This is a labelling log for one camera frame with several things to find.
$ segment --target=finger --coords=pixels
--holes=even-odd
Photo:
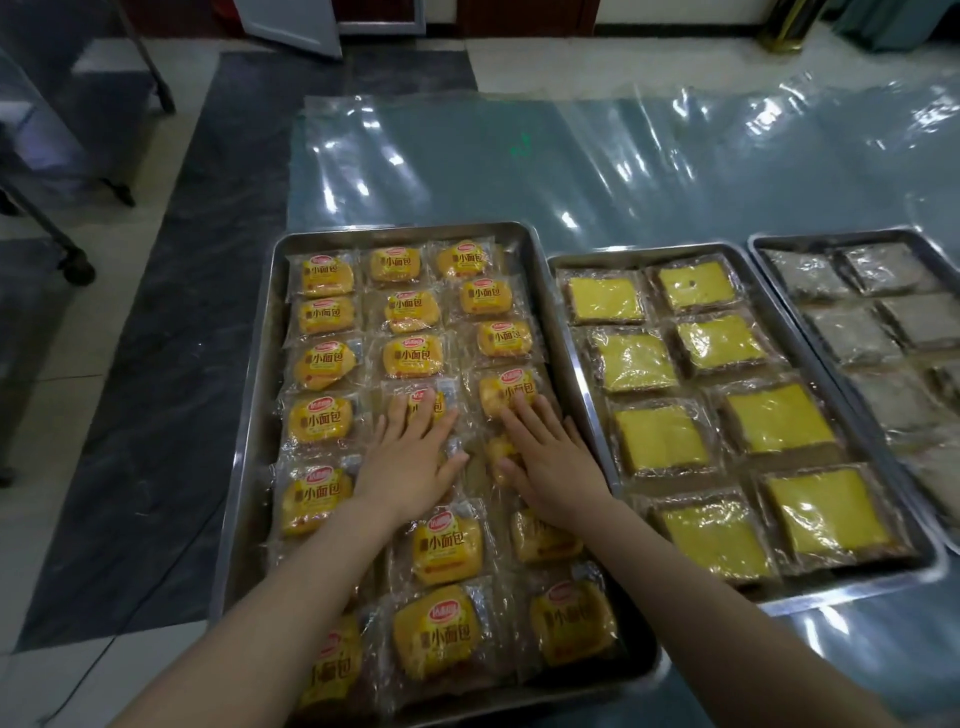
[[[543,420],[534,412],[533,407],[530,406],[530,402],[528,402],[527,398],[520,392],[514,394],[514,407],[516,407],[516,413],[519,418],[527,425],[530,434],[536,437],[538,442],[546,445],[553,441],[554,437],[550,434],[550,430],[546,428]]]
[[[387,431],[383,435],[385,443],[399,440],[403,434],[404,421],[407,418],[407,396],[394,395],[387,408]]]
[[[584,442],[584,438],[580,436],[580,430],[577,429],[577,425],[574,424],[573,418],[567,416],[564,418],[564,429],[566,434],[570,436],[570,440],[581,450],[590,452],[590,448],[587,447],[587,443]]]
[[[416,440],[423,437],[423,433],[430,428],[430,421],[433,419],[433,403],[436,399],[437,393],[432,388],[427,389],[423,399],[420,400],[420,406],[407,424],[407,430],[403,433],[405,437],[409,436]]]
[[[550,406],[550,400],[543,395],[537,395],[534,399],[534,410],[540,415],[540,419],[546,425],[546,428],[550,430],[551,435],[562,443],[565,443],[569,439],[564,431],[564,426],[560,424],[560,420],[557,418],[557,413],[553,407]]]
[[[510,407],[501,409],[500,420],[510,435],[510,442],[514,444],[514,447],[519,450],[520,454],[525,457],[532,457],[540,446],[540,443],[537,442],[536,437],[530,434],[530,430],[527,429],[526,425],[517,418],[514,410]]]

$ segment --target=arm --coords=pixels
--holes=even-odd
[[[515,400],[503,422],[523,457],[500,467],[545,521],[580,536],[627,591],[720,726],[898,725],[880,701],[613,498],[572,420]]]
[[[406,398],[391,402],[357,477],[354,497],[282,567],[164,670],[112,728],[281,726],[350,593],[397,528],[434,505],[467,463],[439,470],[456,420],[432,428],[433,393],[408,426]]]

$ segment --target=plastic sheet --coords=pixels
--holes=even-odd
[[[517,220],[554,255],[914,224],[960,260],[960,79],[623,96],[310,100],[293,138],[289,228]],[[959,595],[955,571],[791,619],[813,649],[914,716],[955,704]],[[651,703],[664,723],[694,718],[682,686],[663,690],[687,702],[624,697],[602,709],[605,723],[632,724]]]

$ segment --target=right hand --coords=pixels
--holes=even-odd
[[[500,417],[524,468],[506,458],[497,465],[538,517],[581,535],[613,502],[607,480],[577,425],[569,417],[561,425],[546,397],[531,407],[517,392],[514,407],[516,414],[504,407]]]

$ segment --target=left hand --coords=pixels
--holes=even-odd
[[[373,442],[357,475],[356,496],[386,509],[394,528],[413,521],[437,504],[469,460],[458,452],[438,468],[440,448],[457,421],[452,409],[433,426],[436,392],[428,390],[406,424],[407,396],[396,395],[387,416],[380,415]]]

